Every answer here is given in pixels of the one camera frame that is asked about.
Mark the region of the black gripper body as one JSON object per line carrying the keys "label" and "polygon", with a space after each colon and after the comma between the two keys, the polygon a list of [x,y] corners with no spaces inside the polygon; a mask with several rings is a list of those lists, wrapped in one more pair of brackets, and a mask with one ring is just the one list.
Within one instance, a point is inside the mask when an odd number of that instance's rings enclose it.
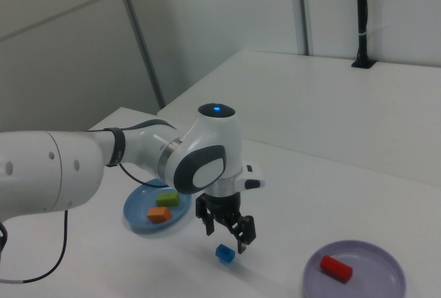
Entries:
{"label": "black gripper body", "polygon": [[228,226],[234,219],[237,219],[239,216],[241,216],[241,198],[239,192],[226,197],[214,197],[208,195],[207,193],[204,193],[202,195],[207,195],[210,202],[214,206],[214,221]]}

